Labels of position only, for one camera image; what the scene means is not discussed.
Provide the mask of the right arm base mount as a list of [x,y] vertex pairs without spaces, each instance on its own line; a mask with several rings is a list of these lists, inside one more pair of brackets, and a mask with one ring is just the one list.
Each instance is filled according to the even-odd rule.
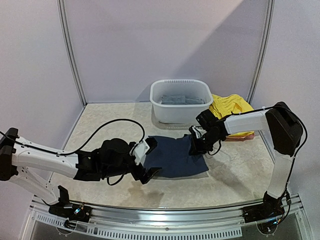
[[266,195],[262,203],[241,208],[244,222],[256,223],[258,231],[265,235],[274,235],[280,223],[288,216],[283,206],[282,198]]

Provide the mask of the white plastic wash basin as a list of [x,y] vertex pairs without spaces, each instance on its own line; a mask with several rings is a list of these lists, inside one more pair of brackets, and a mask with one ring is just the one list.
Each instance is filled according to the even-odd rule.
[[164,124],[193,123],[214,102],[206,83],[196,79],[162,79],[150,87],[156,120]]

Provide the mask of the grey denim cloth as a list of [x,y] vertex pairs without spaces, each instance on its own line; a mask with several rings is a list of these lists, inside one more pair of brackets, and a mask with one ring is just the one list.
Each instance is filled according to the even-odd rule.
[[190,98],[185,95],[163,95],[161,97],[162,105],[202,105],[205,101],[201,98]]

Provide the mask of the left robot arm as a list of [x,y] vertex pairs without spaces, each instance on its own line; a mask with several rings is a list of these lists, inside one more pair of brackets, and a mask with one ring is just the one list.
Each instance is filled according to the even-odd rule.
[[146,169],[144,162],[158,145],[153,137],[139,143],[127,143],[123,139],[105,140],[93,151],[63,150],[45,148],[19,137],[18,129],[10,128],[0,139],[0,179],[10,181],[41,198],[63,216],[74,213],[68,190],[53,185],[31,169],[58,173],[76,181],[99,182],[111,177],[131,174],[142,184],[148,183],[161,168]]

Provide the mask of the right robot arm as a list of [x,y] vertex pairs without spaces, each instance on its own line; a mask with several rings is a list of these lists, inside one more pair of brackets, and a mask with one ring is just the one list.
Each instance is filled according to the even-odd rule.
[[231,113],[221,119],[204,110],[196,120],[204,132],[200,133],[195,126],[189,128],[191,156],[211,152],[215,143],[222,143],[237,133],[259,132],[266,137],[266,143],[273,147],[274,166],[258,213],[262,218],[269,218],[286,194],[298,152],[308,139],[302,120],[283,101],[244,113]]

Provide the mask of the navy blue tank top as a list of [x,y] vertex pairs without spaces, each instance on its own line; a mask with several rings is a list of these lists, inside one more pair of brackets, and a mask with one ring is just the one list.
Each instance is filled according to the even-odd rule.
[[204,157],[189,155],[191,136],[181,138],[154,135],[157,146],[144,161],[144,168],[161,168],[156,174],[161,178],[185,178],[202,174],[209,170]]

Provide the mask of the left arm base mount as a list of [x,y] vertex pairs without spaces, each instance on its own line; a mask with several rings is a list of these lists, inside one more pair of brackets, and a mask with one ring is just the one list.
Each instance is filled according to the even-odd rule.
[[65,218],[63,227],[66,229],[74,230],[77,222],[89,223],[93,209],[83,202],[79,204],[71,203],[68,190],[61,185],[57,188],[59,190],[58,202],[50,205],[48,212]]

